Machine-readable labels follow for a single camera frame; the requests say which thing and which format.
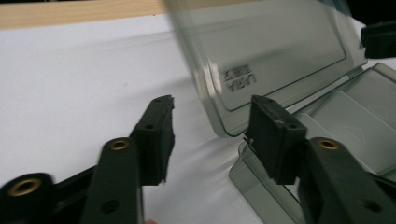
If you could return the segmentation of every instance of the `white surface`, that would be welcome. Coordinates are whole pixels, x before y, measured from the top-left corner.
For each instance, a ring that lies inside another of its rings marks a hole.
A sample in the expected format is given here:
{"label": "white surface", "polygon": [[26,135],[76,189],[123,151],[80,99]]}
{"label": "white surface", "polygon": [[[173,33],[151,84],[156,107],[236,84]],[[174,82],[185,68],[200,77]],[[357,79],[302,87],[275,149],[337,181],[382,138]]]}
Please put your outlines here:
{"label": "white surface", "polygon": [[146,218],[261,223],[228,178],[241,140],[213,133],[168,31],[165,16],[0,31],[0,185],[95,165],[151,99],[172,94],[176,145],[167,183],[145,188]]}

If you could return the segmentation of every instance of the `smoky gray plastic lid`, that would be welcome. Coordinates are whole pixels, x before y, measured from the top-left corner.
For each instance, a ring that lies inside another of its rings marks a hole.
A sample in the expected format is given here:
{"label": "smoky gray plastic lid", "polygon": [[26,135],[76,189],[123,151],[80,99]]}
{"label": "smoky gray plastic lid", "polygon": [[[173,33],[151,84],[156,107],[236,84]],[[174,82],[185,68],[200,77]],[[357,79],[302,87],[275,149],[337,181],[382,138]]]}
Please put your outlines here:
{"label": "smoky gray plastic lid", "polygon": [[251,95],[287,107],[366,63],[336,1],[165,0],[213,129],[248,127]]}

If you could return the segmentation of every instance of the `wooden edge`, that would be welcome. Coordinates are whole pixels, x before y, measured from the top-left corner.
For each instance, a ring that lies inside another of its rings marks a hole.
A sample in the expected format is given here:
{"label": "wooden edge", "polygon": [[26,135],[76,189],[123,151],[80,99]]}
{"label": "wooden edge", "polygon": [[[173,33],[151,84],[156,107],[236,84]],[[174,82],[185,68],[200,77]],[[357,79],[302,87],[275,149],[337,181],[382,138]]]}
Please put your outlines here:
{"label": "wooden edge", "polygon": [[0,29],[162,14],[162,0],[94,0],[0,5]]}

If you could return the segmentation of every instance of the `plastic case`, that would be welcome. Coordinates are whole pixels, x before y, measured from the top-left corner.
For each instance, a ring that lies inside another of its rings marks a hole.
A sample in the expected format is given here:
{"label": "plastic case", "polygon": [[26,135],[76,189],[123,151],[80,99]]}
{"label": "plastic case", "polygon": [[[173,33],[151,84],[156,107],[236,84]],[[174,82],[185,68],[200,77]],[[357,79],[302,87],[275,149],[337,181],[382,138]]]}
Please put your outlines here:
{"label": "plastic case", "polygon": [[[396,72],[364,71],[364,49],[343,1],[166,0],[213,129],[248,127],[252,94],[343,142],[369,172],[396,179]],[[294,186],[268,179],[244,144],[230,178],[268,223],[304,223]]]}

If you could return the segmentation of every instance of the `brass nut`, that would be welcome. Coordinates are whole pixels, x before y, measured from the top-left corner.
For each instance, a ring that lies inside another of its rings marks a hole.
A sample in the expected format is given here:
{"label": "brass nut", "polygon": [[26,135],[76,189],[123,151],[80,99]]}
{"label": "brass nut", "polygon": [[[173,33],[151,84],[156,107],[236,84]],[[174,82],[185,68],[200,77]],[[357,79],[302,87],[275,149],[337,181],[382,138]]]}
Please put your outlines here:
{"label": "brass nut", "polygon": [[12,186],[12,188],[8,191],[8,195],[13,197],[26,195],[38,189],[40,185],[41,180],[38,178],[24,179]]}

